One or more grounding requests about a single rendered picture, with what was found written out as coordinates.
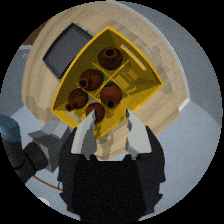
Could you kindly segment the yellow divided crate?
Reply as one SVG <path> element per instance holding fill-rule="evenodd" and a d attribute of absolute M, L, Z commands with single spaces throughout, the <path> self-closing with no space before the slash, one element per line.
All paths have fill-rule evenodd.
<path fill-rule="evenodd" d="M 146 69 L 121 44 L 127 47 L 141 61 Z M 120 65 L 118 67 L 119 69 L 109 71 L 101 67 L 98 63 L 99 53 L 107 47 L 116 48 L 122 53 L 123 62 L 121 64 L 122 66 Z M 98 88 L 98 91 L 85 91 L 83 89 L 91 96 L 87 103 L 88 106 L 94 98 L 106 108 L 104 119 L 95 125 L 95 140 L 98 140 L 125 120 L 126 109 L 130 109 L 132 112 L 136 111 L 164 85 L 159 74 L 146 56 L 126 37 L 107 26 L 94 36 L 78 53 L 67 69 L 56 92 L 51 112 L 72 128 L 77 127 L 79 123 L 66 114 L 67 110 L 65 109 L 65 105 L 68 103 L 70 92 L 79 87 L 77 86 L 79 78 L 87 69 L 103 71 L 103 74 L 105 73 L 105 79 L 102 85 L 104 86 L 107 82 L 115 82 L 122 92 L 120 103 L 114 109 L 109 109 L 100 99 L 100 92 L 103 86 L 101 88 L 99 87 L 100 89 Z M 112 75 L 112 73 L 114 74 Z M 86 117 L 87 105 L 83 107 L 84 109 L 73 109 L 72 113 L 83 120 Z"/>

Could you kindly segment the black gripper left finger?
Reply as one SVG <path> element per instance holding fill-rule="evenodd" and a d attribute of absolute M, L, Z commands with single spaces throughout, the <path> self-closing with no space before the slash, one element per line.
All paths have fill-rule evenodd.
<path fill-rule="evenodd" d="M 97 143 L 93 133 L 95 119 L 97 119 L 97 114 L 94 109 L 73 129 L 64 142 L 58 160 L 58 182 L 62 182 L 63 175 L 69 166 L 81 160 L 89 160 L 90 154 L 97 151 Z"/>

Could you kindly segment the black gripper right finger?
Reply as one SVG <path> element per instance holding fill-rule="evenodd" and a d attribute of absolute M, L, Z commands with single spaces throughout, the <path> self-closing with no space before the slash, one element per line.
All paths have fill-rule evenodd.
<path fill-rule="evenodd" d="M 166 181 L 165 157 L 162 146 L 153 132 L 130 109 L 126 109 L 129 133 L 125 150 L 132 155 L 132 160 L 150 164 L 157 171 L 160 183 Z"/>

